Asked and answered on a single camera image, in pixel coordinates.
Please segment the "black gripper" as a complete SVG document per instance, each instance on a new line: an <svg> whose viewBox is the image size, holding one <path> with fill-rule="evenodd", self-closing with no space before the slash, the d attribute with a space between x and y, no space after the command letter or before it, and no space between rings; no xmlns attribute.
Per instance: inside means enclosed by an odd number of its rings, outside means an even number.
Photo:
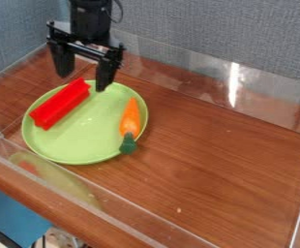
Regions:
<svg viewBox="0 0 300 248"><path fill-rule="evenodd" d="M75 69L75 55L100 61L96 69L96 91L111 85L116 69L121 67L125 46L111 33L100 39L84 39L71 32L67 21L47 22L47 44L52 52L56 73L65 78Z"/></svg>

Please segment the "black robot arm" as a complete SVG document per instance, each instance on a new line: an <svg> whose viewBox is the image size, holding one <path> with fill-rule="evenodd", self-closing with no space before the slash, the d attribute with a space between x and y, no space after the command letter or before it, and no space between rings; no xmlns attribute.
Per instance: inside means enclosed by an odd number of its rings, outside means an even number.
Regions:
<svg viewBox="0 0 300 248"><path fill-rule="evenodd" d="M96 91L112 84L121 67L124 44L109 34L112 3L122 9L118 0L68 0L69 21L49 20L47 45L52 53L56 73L65 78L75 69L75 55L97 61Z"/></svg>

